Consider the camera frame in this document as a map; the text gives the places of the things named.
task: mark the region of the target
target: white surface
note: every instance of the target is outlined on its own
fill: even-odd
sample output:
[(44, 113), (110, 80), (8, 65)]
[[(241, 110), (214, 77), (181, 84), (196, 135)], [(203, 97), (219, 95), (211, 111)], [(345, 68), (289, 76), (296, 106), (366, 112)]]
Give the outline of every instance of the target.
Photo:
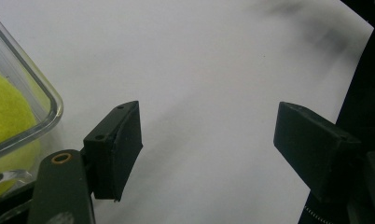
[(333, 0), (0, 0), (64, 100), (66, 148), (139, 100), (144, 149), (97, 223), (297, 223), (278, 103), (335, 121), (371, 27)]

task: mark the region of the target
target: white table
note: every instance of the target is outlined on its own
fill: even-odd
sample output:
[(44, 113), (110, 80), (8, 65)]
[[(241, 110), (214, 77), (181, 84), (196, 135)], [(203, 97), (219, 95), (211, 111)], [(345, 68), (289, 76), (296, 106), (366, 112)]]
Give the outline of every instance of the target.
[(139, 100), (144, 148), (97, 223), (297, 223), (278, 103), (335, 121), (372, 28), (335, 0), (0, 0), (63, 98), (65, 148)]

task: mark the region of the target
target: clear plastic box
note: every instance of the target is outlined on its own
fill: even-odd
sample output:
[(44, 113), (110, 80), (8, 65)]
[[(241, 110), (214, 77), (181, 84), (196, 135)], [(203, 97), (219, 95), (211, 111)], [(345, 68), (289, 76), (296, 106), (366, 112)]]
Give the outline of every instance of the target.
[(0, 173), (0, 183), (13, 181), (11, 192), (35, 180), (38, 163), (48, 154), (60, 150), (60, 138), (55, 129), (63, 113), (63, 101), (47, 79), (21, 49), (0, 22), (0, 75), (14, 85), (28, 101), (36, 118), (31, 129), (0, 143), (0, 160), (17, 149), (37, 142), (40, 154), (30, 170)]

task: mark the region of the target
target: yellow tennis ball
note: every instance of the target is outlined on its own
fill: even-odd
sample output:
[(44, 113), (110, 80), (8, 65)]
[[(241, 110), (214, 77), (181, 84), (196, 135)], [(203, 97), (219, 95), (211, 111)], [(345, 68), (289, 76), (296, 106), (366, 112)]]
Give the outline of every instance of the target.
[[(0, 143), (36, 125), (30, 105), (21, 92), (0, 76)], [(0, 173), (17, 169), (30, 170), (39, 153), (39, 143), (34, 141), (0, 158)], [(15, 181), (0, 183), (0, 195), (10, 189)]]

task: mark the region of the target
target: plastic container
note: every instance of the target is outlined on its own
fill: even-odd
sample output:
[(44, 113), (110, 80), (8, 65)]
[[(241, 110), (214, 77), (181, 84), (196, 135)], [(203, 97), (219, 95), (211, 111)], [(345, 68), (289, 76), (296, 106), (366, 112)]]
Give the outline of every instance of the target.
[(40, 160), (62, 149), (55, 126), (63, 113), (63, 101), (1, 23), (0, 75), (7, 78), (27, 99), (37, 121), (31, 129), (0, 143), (0, 158), (34, 141), (39, 142), (41, 147), (40, 155), (37, 156), (31, 170), (19, 171), (19, 173), (5, 170), (0, 174), (0, 182), (15, 179), (14, 187), (9, 190), (12, 191), (35, 180)]

